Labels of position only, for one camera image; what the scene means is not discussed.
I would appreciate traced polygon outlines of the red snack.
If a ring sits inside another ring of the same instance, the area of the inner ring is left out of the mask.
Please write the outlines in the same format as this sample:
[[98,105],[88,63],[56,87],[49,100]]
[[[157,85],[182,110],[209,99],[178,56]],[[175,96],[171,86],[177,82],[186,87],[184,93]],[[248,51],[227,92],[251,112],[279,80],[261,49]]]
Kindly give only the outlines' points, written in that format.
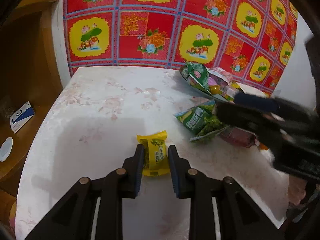
[[250,148],[253,145],[260,145],[260,142],[254,133],[236,127],[226,128],[219,136],[233,146]]

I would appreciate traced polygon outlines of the yellow snack packet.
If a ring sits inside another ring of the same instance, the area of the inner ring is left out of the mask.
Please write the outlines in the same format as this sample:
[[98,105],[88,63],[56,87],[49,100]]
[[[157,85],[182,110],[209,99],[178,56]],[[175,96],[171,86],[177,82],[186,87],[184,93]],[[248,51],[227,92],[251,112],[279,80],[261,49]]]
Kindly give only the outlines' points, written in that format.
[[165,141],[167,132],[161,131],[152,135],[137,135],[137,141],[143,145],[145,157],[143,163],[143,175],[158,177],[170,172],[167,147]]

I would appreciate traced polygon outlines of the green snack packet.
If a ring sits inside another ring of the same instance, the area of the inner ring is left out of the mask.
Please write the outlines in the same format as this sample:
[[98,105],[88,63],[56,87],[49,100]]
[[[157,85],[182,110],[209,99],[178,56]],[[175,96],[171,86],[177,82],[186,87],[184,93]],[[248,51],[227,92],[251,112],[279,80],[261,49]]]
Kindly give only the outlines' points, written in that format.
[[211,100],[176,113],[174,117],[192,133],[190,142],[204,143],[229,128],[218,119],[216,112],[216,102]]

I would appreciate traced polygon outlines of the dark round snack plate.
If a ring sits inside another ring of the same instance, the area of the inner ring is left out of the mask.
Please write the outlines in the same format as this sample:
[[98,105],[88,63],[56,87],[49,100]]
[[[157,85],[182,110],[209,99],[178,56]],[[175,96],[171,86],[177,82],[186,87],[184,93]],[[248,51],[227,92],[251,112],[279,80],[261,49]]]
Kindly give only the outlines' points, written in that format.
[[187,62],[180,68],[180,74],[191,87],[209,99],[233,101],[236,94],[244,93],[231,73],[219,67],[207,68],[200,63]]

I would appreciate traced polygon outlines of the pink white jelly pouch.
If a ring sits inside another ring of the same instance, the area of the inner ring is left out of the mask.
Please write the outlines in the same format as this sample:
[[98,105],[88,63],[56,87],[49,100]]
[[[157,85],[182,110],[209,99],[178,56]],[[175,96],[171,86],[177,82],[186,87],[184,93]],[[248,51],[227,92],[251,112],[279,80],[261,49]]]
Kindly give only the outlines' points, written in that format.
[[228,83],[228,85],[230,85],[233,81],[233,77],[232,74],[225,71],[224,69],[220,68],[220,67],[213,67],[210,68],[208,70],[209,74],[212,74],[214,76],[217,76],[219,78],[221,78],[223,81],[225,81],[226,83]]

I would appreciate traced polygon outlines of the green packet on plate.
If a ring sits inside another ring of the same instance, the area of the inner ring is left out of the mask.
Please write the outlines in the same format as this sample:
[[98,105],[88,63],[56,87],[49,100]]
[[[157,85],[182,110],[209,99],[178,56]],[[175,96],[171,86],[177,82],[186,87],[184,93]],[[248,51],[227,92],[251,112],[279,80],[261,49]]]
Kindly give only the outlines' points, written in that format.
[[185,65],[180,68],[180,74],[191,87],[207,95],[212,95],[208,83],[208,70],[201,63],[185,62]]

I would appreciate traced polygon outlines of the red floral patterned cloth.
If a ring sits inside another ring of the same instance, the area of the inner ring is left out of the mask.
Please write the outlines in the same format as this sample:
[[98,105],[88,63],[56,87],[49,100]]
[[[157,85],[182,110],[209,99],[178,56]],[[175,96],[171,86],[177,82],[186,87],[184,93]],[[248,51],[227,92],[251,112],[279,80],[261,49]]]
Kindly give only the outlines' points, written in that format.
[[289,0],[63,0],[71,73],[85,66],[220,67],[271,95],[291,57]]

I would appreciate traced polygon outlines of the blue white small box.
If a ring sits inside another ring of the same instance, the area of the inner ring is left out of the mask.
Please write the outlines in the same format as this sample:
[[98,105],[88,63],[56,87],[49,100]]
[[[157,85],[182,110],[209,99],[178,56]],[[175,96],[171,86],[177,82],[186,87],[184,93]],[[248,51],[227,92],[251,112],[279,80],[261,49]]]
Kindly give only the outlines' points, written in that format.
[[10,118],[10,128],[16,134],[33,116],[35,112],[27,101]]

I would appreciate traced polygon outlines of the white round lid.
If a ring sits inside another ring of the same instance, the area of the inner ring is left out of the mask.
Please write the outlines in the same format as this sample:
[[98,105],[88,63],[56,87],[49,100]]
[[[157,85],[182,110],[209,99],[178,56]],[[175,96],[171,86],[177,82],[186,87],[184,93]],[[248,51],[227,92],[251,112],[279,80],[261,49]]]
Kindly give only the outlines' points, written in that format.
[[13,147],[13,138],[8,137],[1,145],[1,149],[0,149],[1,162],[4,162],[8,158],[8,156],[11,153],[12,147]]

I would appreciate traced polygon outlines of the wooden bedside shelf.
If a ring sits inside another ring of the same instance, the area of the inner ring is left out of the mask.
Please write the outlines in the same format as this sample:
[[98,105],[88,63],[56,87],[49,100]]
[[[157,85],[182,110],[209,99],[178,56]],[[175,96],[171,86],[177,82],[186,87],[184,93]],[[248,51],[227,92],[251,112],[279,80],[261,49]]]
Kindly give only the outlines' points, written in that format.
[[52,10],[59,0],[23,0],[1,25],[1,111],[30,102],[35,115],[14,133],[1,117],[1,142],[13,139],[1,162],[1,222],[10,224],[22,168],[50,107],[62,91],[54,53]]

